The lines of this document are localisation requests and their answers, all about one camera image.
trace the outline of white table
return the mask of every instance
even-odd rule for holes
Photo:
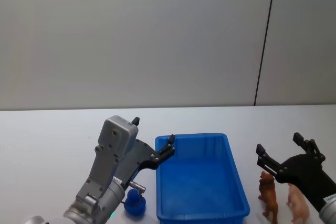
[[[223,132],[227,134],[245,190],[250,214],[245,224],[269,223],[258,200],[256,145],[262,143],[277,161],[302,153],[294,132],[314,138],[327,157],[324,171],[336,180],[336,105],[162,108],[0,112],[0,223],[22,223],[29,215],[62,216],[87,178],[94,147],[105,119],[140,117],[139,139],[154,147],[158,135]],[[147,209],[139,224],[156,218],[155,171],[135,179],[147,188]],[[276,184],[279,224],[291,223],[286,206],[288,186]],[[322,223],[311,208],[309,223]],[[108,223],[133,223],[123,206]]]

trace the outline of gray wall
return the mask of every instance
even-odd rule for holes
[[[0,0],[0,110],[253,105],[270,0]],[[273,0],[257,104],[336,102],[334,0]]]

